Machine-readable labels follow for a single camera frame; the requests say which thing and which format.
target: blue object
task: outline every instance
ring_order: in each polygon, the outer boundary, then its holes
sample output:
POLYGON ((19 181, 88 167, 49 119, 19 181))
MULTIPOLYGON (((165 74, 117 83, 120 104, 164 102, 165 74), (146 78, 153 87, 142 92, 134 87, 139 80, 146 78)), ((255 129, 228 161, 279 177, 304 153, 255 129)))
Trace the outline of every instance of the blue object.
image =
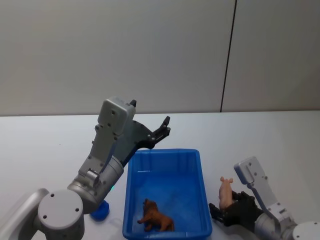
POLYGON ((212 224, 202 175, 200 154, 194 149, 137 151, 128 165, 122 227, 129 240, 204 240, 212 224), (144 231, 145 199, 155 201, 171 217, 175 231, 144 231))
POLYGON ((99 208, 96 211, 90 213, 90 216, 93 218, 93 220, 97 222, 101 222, 106 219, 108 214, 109 214, 109 203, 103 200, 99 208))

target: toy pig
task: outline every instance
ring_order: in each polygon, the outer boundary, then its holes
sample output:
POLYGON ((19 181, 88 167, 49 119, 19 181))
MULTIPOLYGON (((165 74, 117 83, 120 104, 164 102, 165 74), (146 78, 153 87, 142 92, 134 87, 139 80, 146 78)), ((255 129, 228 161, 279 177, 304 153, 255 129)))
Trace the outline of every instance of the toy pig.
POLYGON ((233 178, 225 179, 223 176, 220 178, 221 186, 219 189, 219 208, 220 210, 225 210, 227 207, 229 207, 231 204, 233 204, 232 200, 232 189, 231 185, 234 180, 233 178))
POLYGON ((148 199, 143 203, 143 218, 137 221, 138 224, 146 223, 144 231, 151 231, 152 227, 160 227, 159 232, 174 231, 174 221, 158 211, 156 202, 148 199))

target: white tabletop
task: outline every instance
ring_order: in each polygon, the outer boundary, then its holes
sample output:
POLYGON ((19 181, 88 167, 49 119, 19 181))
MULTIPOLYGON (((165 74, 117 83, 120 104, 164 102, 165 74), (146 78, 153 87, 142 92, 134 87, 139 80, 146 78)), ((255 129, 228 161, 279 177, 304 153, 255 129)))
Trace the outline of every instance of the white tabletop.
MULTIPOLYGON (((220 176, 233 177, 233 190, 245 190, 233 166, 256 156, 278 200, 297 223, 320 220, 320 111, 169 114, 170 136, 156 147, 198 149, 208 202, 218 204, 220 176)), ((151 130, 165 114, 139 114, 151 130)), ((25 192, 65 189, 91 149, 96 115, 0 117, 0 218, 25 192)), ((84 240, 121 240, 127 167, 106 200, 110 214, 96 223, 85 216, 84 240)), ((254 240, 241 227, 212 222, 209 239, 254 240)), ((38 232, 34 240, 44 240, 38 232)))

